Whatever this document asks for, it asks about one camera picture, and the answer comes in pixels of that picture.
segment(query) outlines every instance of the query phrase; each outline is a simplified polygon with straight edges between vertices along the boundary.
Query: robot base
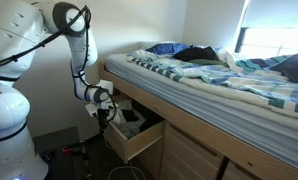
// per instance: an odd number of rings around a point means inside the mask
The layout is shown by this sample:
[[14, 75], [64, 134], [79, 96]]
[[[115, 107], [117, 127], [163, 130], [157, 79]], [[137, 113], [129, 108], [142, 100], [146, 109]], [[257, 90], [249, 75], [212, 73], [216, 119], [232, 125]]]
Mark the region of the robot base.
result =
[[47, 172], [48, 165], [35, 152], [27, 127], [0, 142], [0, 180], [43, 180]]

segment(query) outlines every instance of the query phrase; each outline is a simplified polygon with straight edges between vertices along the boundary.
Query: blue striped blanket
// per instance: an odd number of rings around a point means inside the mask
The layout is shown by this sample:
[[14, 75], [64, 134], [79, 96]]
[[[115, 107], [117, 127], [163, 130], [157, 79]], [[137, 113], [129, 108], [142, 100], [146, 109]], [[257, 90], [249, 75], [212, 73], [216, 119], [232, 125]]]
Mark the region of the blue striped blanket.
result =
[[233, 54], [222, 53], [219, 57], [225, 59], [229, 68], [201, 66], [141, 50], [131, 53], [129, 60], [196, 89], [298, 118], [298, 83], [267, 70], [247, 71], [236, 65]]

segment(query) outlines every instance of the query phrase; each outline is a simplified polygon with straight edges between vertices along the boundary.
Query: wooden drawer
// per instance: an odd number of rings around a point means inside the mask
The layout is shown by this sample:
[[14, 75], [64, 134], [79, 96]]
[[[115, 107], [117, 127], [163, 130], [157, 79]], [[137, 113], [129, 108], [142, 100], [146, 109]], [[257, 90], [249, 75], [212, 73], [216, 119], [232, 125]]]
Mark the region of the wooden drawer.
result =
[[184, 179], [215, 179], [221, 157], [166, 124], [163, 164], [169, 164]]
[[222, 177], [223, 180], [258, 180], [259, 178], [246, 171], [242, 167], [236, 165], [234, 162], [229, 161], [225, 173]]
[[109, 123], [103, 135], [124, 163], [128, 163], [131, 158], [162, 138], [163, 129], [164, 122], [161, 121], [131, 139], [127, 139], [113, 123]]
[[146, 167], [146, 169], [159, 179], [161, 158], [162, 158], [163, 138], [152, 144], [146, 150], [137, 155], [138, 160]]
[[181, 176], [178, 170], [176, 170], [170, 162], [163, 159], [161, 164], [160, 180], [186, 180]]

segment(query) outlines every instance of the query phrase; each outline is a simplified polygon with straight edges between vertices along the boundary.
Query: bed sheet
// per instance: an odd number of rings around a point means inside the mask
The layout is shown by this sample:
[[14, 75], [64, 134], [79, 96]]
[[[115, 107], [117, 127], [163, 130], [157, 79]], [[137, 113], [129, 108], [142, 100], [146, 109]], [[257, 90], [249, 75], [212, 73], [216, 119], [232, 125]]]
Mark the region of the bed sheet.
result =
[[106, 60], [109, 72], [298, 168], [298, 119], [180, 84], [132, 62]]

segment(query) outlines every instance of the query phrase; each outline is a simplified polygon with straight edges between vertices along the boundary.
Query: cable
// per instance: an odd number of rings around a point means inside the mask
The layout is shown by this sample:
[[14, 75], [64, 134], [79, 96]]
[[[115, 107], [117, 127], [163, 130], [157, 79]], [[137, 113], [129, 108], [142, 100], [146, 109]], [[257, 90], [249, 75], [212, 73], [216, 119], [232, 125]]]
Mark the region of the cable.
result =
[[88, 34], [88, 29], [90, 28], [90, 21], [91, 21], [91, 12], [90, 10], [87, 8], [86, 9], [86, 12], [85, 12], [85, 15], [84, 15], [84, 20], [85, 20], [85, 26], [86, 26], [86, 54], [85, 54], [85, 60], [84, 60], [84, 63], [80, 69], [80, 71], [78, 71], [78, 74], [79, 74], [79, 79], [80, 81], [87, 86], [86, 88], [86, 91], [85, 91], [85, 100], [87, 100], [86, 98], [86, 93], [88, 91], [89, 88], [99, 88], [100, 90], [102, 90], [103, 92], [105, 92], [108, 97], [110, 98], [111, 102], [112, 102], [112, 105], [113, 105], [113, 109], [114, 109], [114, 113], [113, 115], [109, 118], [109, 120], [107, 120], [107, 122], [110, 122], [114, 119], [114, 117], [117, 115], [117, 107], [116, 107], [116, 104], [114, 103], [114, 100], [112, 98], [112, 96], [110, 95], [110, 93], [108, 91], [106, 91], [106, 89], [102, 88], [101, 86], [96, 86], [96, 85], [90, 85], [88, 84], [85, 79], [83, 78], [84, 76], [84, 70], [86, 68], [86, 64], [88, 62], [88, 51], [89, 51], [89, 34]]
[[69, 28], [73, 23], [75, 23], [77, 21], [77, 19], [83, 15], [83, 12], [87, 11], [90, 13], [89, 8], [87, 6], [85, 6], [82, 10], [80, 10], [78, 12], [78, 14], [73, 18], [72, 21], [70, 21], [66, 26], [64, 26], [61, 30], [57, 31], [56, 33], [52, 34], [51, 36], [49, 36], [48, 38], [46, 38], [45, 40], [41, 41], [38, 45], [23, 51], [21, 53], [18, 53], [16, 55], [12, 55], [10, 57], [7, 57], [5, 59], [0, 60], [0, 67], [4, 66], [6, 64], [11, 63], [12, 61], [17, 62], [18, 59], [28, 53], [30, 53], [33, 50], [36, 50], [40, 47], [44, 47], [47, 43], [53, 41], [54, 39], [56, 39], [58, 36], [60, 36], [67, 28]]
[[134, 166], [120, 166], [120, 167], [116, 167], [116, 168], [114, 168], [113, 170], [110, 171], [110, 173], [109, 173], [109, 175], [108, 175], [108, 180], [110, 180], [110, 177], [111, 177], [111, 175], [112, 175], [112, 173], [113, 173], [114, 171], [116, 171], [116, 170], [120, 170], [120, 169], [129, 169], [129, 168], [138, 170], [138, 171], [141, 173], [142, 178], [143, 178], [144, 180], [146, 180], [146, 177], [145, 177], [145, 175], [143, 174], [143, 172], [142, 172], [139, 168], [134, 167]]
[[105, 141], [105, 144], [106, 144], [106, 146], [107, 146], [108, 149], [113, 149], [113, 147], [111, 147], [111, 146], [108, 144], [108, 142], [107, 142], [106, 139], [104, 139], [104, 141]]
[[[106, 146], [107, 146], [108, 149], [113, 149], [111, 146], [109, 146], [109, 144], [108, 144], [108, 142], [106, 141], [106, 139], [104, 139], [104, 141], [105, 141], [105, 144], [106, 144]], [[112, 174], [114, 171], [119, 170], [119, 169], [128, 169], [128, 168], [130, 168], [130, 170], [131, 170], [132, 174], [134, 175], [134, 177], [136, 178], [136, 180], [139, 180], [139, 179], [138, 179], [138, 176], [137, 176], [137, 174], [135, 173], [134, 169], [138, 170], [138, 171], [141, 173], [142, 178], [143, 178], [144, 180], [146, 180], [146, 177], [145, 177], [145, 175], [143, 174], [143, 172], [141, 171], [141, 169], [139, 169], [139, 168], [137, 168], [137, 167], [134, 167], [134, 166], [132, 165], [132, 160], [130, 160], [129, 162], [130, 162], [130, 166], [120, 166], [120, 167], [116, 167], [116, 168], [112, 169], [112, 170], [110, 171], [109, 175], [108, 175], [108, 180], [110, 180], [111, 174]]]

